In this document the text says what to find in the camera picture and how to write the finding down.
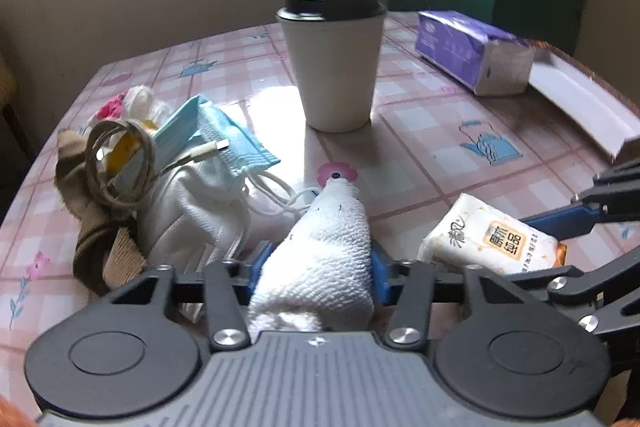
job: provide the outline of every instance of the white towel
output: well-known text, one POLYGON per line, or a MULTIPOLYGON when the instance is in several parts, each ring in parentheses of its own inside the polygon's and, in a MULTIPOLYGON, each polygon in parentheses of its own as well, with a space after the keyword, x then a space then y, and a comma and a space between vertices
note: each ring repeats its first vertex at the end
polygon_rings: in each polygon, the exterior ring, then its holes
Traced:
POLYGON ((373 314, 369 224, 357 188, 330 179, 262 267, 249 332, 364 329, 373 314))

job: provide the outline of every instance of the paper cup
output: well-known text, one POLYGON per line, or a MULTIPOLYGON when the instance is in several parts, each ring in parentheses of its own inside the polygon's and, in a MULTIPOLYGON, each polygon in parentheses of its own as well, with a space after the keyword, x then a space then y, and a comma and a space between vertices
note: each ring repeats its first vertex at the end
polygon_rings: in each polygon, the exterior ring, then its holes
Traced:
POLYGON ((369 121, 385 15, 377 0, 287 0, 278 11, 314 129, 348 132, 369 121))

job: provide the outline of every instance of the brown cloth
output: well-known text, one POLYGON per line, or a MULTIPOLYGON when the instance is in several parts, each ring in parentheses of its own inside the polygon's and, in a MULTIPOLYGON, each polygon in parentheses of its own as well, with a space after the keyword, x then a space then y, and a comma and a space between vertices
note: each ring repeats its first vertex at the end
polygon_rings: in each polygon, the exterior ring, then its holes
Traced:
POLYGON ((69 130, 58 133, 55 184, 69 212, 80 221, 74 277, 104 295, 139 275, 146 258, 131 237, 135 220, 117 218, 93 200, 86 183, 85 148, 86 139, 79 134, 69 130))

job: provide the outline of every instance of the checkered tablecloth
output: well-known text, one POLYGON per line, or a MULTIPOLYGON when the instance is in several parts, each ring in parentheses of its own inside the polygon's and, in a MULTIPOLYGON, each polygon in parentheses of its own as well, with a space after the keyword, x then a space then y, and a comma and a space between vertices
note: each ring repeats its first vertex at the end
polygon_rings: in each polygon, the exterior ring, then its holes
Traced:
MULTIPOLYGON (((37 415, 22 373, 25 350, 91 298, 71 275, 78 223, 53 185, 57 131, 82 129, 108 98, 131 86, 152 86, 174 109, 202 93, 281 158, 273 172, 294 188, 318 185, 320 168, 321 177, 348 169, 373 237, 397 259, 415 257, 460 192, 524 217, 567 204, 591 186, 606 164, 564 114, 534 92, 473 97, 417 57, 417 23, 414 13, 386 20, 371 124, 348 134, 305 125, 278 24, 100 68, 46 142, 0 228, 0 394, 37 415), (508 142, 514 153, 492 162, 475 152, 479 131, 508 142)), ((291 225, 257 217, 252 238, 277 240, 291 225)), ((640 229, 598 226, 567 243, 568 262, 590 270, 640 245, 640 229)))

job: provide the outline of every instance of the purple tissue package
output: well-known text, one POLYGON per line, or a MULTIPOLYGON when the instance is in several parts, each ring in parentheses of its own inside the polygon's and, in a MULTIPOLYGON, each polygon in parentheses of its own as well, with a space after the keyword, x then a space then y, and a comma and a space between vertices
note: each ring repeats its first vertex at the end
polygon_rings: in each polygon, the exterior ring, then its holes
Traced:
POLYGON ((415 50, 478 96, 523 92, 535 49, 515 35, 453 11, 423 11, 415 50))

